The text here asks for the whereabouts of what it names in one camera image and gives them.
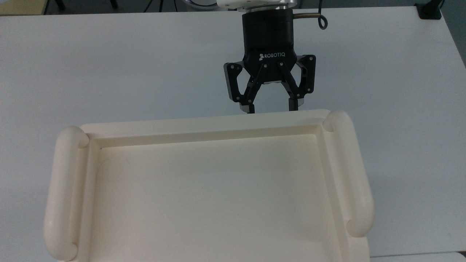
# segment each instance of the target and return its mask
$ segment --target plastic tray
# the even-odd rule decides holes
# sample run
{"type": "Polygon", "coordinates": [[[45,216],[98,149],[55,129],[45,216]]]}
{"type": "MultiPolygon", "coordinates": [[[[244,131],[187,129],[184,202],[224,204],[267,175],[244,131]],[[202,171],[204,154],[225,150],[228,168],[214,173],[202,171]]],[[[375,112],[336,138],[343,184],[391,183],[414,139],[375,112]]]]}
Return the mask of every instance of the plastic tray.
{"type": "Polygon", "coordinates": [[[368,262],[373,199],[327,110],[87,124],[58,137],[44,236],[80,262],[368,262]]]}

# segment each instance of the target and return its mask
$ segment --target table surface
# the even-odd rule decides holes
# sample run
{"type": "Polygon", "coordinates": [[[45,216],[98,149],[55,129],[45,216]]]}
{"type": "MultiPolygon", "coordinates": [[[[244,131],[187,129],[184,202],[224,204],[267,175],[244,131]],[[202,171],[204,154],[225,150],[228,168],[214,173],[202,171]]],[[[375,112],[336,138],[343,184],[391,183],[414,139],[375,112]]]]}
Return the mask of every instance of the table surface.
{"type": "MultiPolygon", "coordinates": [[[[223,73],[243,57],[240,16],[0,17],[0,260],[52,261],[42,222],[66,126],[242,113],[223,73]]],[[[296,53],[317,57],[300,109],[353,119],[376,208],[371,256],[465,250],[466,69],[445,21],[414,7],[326,17],[327,30],[295,21],[296,53]]],[[[279,84],[256,101],[256,112],[288,110],[279,84]]]]}

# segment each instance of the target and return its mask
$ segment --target cable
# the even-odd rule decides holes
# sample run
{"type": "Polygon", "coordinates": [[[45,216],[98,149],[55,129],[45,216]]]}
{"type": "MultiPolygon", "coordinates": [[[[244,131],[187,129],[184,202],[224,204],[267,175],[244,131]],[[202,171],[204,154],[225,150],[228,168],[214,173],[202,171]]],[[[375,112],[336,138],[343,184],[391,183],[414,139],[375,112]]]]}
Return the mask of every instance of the cable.
{"type": "Polygon", "coordinates": [[[160,0],[160,6],[158,6],[158,12],[162,12],[162,7],[164,6],[164,0],[160,0]]]}
{"type": "Polygon", "coordinates": [[[293,19],[300,19],[300,18],[317,18],[319,21],[319,27],[322,30],[325,30],[327,26],[329,25],[329,22],[327,21],[327,18],[321,14],[322,12],[322,0],[319,0],[319,12],[317,13],[300,13],[300,14],[294,14],[293,19]]]}
{"type": "Polygon", "coordinates": [[[327,18],[322,15],[322,0],[319,0],[319,18],[317,18],[317,21],[319,21],[319,27],[322,30],[325,30],[327,26],[329,26],[329,22],[327,21],[327,18]]]}
{"type": "MultiPolygon", "coordinates": [[[[150,1],[149,1],[149,3],[147,4],[147,7],[146,7],[146,9],[144,9],[144,12],[143,12],[143,13],[147,12],[147,9],[149,9],[149,7],[151,6],[152,1],[154,1],[154,0],[150,0],[150,1]]],[[[160,6],[158,7],[158,12],[159,12],[159,13],[162,12],[162,6],[163,6],[163,5],[164,5],[164,0],[160,0],[160,6]]]]}
{"type": "Polygon", "coordinates": [[[150,0],[150,1],[149,1],[149,4],[147,5],[146,9],[144,9],[144,12],[143,12],[143,13],[145,13],[145,12],[147,11],[147,9],[149,9],[149,6],[151,6],[152,1],[153,1],[153,0],[150,0]]]}

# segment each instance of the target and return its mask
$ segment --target tray rim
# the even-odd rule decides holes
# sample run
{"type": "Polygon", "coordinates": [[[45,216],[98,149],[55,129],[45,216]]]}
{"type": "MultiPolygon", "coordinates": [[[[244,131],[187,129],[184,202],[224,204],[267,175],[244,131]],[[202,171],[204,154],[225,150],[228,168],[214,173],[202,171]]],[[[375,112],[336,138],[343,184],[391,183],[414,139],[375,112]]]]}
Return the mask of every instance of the tray rim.
{"type": "MultiPolygon", "coordinates": [[[[80,130],[84,131],[89,137],[89,145],[80,150],[78,166],[81,166],[81,169],[77,168],[76,172],[78,174],[74,179],[78,183],[75,183],[73,188],[72,206],[75,208],[71,211],[70,224],[79,224],[79,226],[75,226],[74,231],[71,230],[71,242],[79,248],[77,255],[72,259],[73,261],[84,262],[89,260],[97,174],[96,164],[100,149],[127,145],[153,145],[312,133],[317,137],[319,153],[324,160],[322,164],[325,162],[326,165],[327,171],[324,173],[329,194],[336,196],[333,201],[332,197],[330,199],[342,261],[369,261],[366,234],[370,230],[374,219],[373,199],[364,171],[354,126],[348,115],[342,111],[310,110],[224,117],[85,124],[80,127],[80,130]],[[354,172],[358,172],[356,181],[354,181],[354,178],[348,178],[348,175],[354,172]],[[79,186],[79,175],[84,180],[84,184],[81,183],[81,186],[79,186]],[[348,179],[350,181],[349,186],[345,185],[348,179]],[[351,203],[348,198],[356,200],[351,203]]],[[[46,235],[46,230],[47,228],[44,226],[44,235],[46,235]]]]}

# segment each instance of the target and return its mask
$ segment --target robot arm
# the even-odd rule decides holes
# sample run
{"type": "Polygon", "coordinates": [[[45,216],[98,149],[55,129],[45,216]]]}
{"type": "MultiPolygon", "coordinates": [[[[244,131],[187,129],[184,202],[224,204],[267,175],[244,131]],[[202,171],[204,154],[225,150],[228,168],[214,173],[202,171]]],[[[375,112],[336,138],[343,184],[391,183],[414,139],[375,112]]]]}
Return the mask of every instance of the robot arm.
{"type": "Polygon", "coordinates": [[[290,7],[297,0],[217,0],[219,7],[234,8],[246,13],[242,16],[244,57],[240,62],[224,64],[228,94],[246,113],[255,113],[254,99],[263,84],[281,83],[289,95],[289,110],[298,110],[304,96],[314,91],[315,56],[297,56],[294,51],[293,20],[318,18],[321,29],[327,20],[318,13],[293,14],[290,7]],[[296,84],[291,69],[301,68],[301,82],[296,84]],[[245,69],[250,75],[243,94],[237,77],[245,69]]]}

